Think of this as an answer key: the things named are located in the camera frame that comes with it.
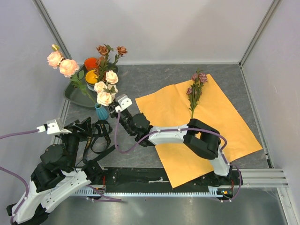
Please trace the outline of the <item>cream white rose stem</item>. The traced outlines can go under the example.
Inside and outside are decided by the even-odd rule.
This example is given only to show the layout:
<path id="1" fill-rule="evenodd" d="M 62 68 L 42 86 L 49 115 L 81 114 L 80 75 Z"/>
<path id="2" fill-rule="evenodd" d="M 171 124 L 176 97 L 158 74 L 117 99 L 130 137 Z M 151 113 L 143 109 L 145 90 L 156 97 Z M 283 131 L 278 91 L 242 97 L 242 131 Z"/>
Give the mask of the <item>cream white rose stem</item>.
<path id="1" fill-rule="evenodd" d="M 108 106 L 115 99 L 118 93 L 116 84 L 119 78 L 115 72 L 109 70 L 105 74 L 106 81 L 100 81 L 94 84 L 94 91 L 97 93 L 97 103 L 99 105 Z"/>

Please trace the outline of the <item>brown rose stem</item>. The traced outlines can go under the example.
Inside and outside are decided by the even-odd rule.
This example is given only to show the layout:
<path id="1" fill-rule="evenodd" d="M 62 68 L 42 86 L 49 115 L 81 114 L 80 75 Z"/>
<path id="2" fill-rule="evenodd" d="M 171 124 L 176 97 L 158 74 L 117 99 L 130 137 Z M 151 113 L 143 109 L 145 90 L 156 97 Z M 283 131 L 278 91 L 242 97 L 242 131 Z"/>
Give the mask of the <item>brown rose stem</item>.
<path id="1" fill-rule="evenodd" d="M 127 48 L 117 46 L 113 49 L 110 45 L 103 44 L 96 47 L 100 57 L 96 59 L 96 68 L 94 73 L 97 76 L 97 81 L 105 81 L 106 73 L 110 70 L 116 73 L 117 63 L 119 59 L 127 54 Z"/>

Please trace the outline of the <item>peach pink rose stem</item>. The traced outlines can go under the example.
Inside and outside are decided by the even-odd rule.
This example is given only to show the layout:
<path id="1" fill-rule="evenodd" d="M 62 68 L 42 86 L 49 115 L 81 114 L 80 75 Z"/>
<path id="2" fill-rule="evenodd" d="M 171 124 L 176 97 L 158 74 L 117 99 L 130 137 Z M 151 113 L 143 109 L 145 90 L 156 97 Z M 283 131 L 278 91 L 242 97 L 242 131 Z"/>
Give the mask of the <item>peach pink rose stem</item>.
<path id="1" fill-rule="evenodd" d="M 47 57 L 48 65 L 53 69 L 59 68 L 61 74 L 63 74 L 66 78 L 69 78 L 71 84 L 78 88 L 83 95 L 88 96 L 93 104 L 96 101 L 92 98 L 92 96 L 88 93 L 86 85 L 82 83 L 82 79 L 84 77 L 84 72 L 79 72 L 79 65 L 75 60 L 66 59 L 62 52 L 60 52 L 60 47 L 56 44 L 52 44 L 52 52 Z"/>

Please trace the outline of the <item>orange wrapping paper sheet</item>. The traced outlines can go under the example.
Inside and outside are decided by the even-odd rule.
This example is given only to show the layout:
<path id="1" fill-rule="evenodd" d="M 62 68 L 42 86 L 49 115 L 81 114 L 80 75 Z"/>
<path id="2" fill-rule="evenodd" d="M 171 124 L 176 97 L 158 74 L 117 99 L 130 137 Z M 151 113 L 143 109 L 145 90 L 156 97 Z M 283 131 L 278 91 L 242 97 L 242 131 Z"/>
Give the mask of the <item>orange wrapping paper sheet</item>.
<path id="1" fill-rule="evenodd" d="M 191 84 L 189 80 L 166 86 L 137 98 L 137 106 L 153 126 L 183 125 L 194 117 L 213 127 L 227 140 L 223 152 L 230 162 L 262 149 L 211 75 L 208 75 L 208 82 L 204 84 L 198 106 L 191 113 L 186 94 Z M 156 146 L 156 150 L 173 188 L 213 170 L 208 160 L 198 157 L 184 144 L 161 144 Z"/>

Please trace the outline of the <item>mauve purple rose stem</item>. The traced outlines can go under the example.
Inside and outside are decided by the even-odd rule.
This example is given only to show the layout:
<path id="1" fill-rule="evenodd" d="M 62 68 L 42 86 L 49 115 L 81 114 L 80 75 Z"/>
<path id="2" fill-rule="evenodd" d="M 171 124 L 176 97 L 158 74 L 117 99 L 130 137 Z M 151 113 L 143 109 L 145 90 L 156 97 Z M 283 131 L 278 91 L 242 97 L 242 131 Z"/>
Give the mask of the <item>mauve purple rose stem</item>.
<path id="1" fill-rule="evenodd" d="M 194 117 L 195 108 L 199 104 L 200 96 L 202 95 L 202 89 L 204 84 L 208 82 L 207 74 L 203 73 L 202 70 L 197 71 L 192 75 L 192 84 L 187 89 L 186 95 L 189 99 L 189 110 L 191 111 L 191 118 Z"/>

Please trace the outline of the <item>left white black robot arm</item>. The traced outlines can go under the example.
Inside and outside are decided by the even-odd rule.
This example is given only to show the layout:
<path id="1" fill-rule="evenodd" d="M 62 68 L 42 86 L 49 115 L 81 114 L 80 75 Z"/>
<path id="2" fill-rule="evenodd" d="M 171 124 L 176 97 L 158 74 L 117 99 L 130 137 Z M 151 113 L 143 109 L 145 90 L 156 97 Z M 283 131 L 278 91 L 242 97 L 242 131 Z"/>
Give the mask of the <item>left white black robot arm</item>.
<path id="1" fill-rule="evenodd" d="M 62 140 L 61 144 L 48 146 L 40 156 L 41 162 L 24 182 L 25 193 L 15 204 L 7 206 L 13 225 L 40 225 L 48 215 L 75 191 L 89 184 L 99 184 L 103 169 L 96 160 L 84 163 L 75 171 L 79 143 L 90 143 L 92 138 L 91 117 L 75 120 L 63 126 L 60 119 L 47 121 L 37 127 L 37 132 L 46 132 Z"/>

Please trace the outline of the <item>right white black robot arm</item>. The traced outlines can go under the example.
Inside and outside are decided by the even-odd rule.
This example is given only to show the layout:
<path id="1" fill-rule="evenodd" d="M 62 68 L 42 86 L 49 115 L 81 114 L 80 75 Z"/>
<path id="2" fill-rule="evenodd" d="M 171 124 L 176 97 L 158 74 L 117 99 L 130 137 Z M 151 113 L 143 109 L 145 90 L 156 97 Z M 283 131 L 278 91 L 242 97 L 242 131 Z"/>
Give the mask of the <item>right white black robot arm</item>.
<path id="1" fill-rule="evenodd" d="M 217 183 L 223 185 L 231 180 L 232 166 L 223 153 L 227 140 L 216 129 L 198 119 L 190 119 L 189 123 L 174 127 L 152 126 L 143 113 L 133 116 L 128 111 L 131 105 L 131 99 L 125 95 L 108 106 L 110 116 L 117 119 L 115 133 L 121 125 L 136 141 L 133 147 L 121 151 L 115 134 L 115 148 L 120 153 L 126 154 L 137 145 L 148 147 L 161 144 L 184 144 L 198 157 L 209 160 Z"/>

